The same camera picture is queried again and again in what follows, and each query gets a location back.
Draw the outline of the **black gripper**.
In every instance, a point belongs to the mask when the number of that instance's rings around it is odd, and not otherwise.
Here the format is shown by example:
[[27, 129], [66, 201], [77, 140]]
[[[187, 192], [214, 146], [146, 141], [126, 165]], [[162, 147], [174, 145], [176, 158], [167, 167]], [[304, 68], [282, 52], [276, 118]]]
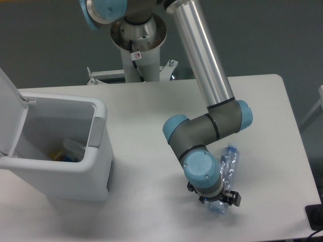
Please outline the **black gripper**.
[[204, 204], [205, 200], [208, 202], [214, 202], [223, 199], [224, 203], [229, 206], [239, 207], [239, 193], [236, 191], [225, 191], [224, 184], [221, 179], [216, 180], [213, 183], [193, 184], [187, 183], [187, 190], [194, 192], [199, 196], [199, 201]]

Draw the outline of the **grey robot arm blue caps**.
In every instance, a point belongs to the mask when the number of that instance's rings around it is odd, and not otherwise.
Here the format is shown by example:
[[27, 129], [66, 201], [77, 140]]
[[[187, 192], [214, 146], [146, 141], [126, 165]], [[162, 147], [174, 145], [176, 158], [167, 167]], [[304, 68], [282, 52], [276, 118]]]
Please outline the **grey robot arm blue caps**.
[[163, 134], [180, 163], [189, 191], [201, 202], [220, 201], [239, 206], [241, 197], [224, 182], [220, 163], [208, 145], [249, 127], [252, 111], [237, 100], [222, 68], [199, 1], [80, 1], [85, 21], [96, 30], [110, 25], [120, 50], [128, 83], [161, 84], [160, 47], [167, 35], [163, 19], [153, 8], [163, 5], [174, 19], [194, 78], [194, 100], [200, 107], [193, 119], [170, 117]]

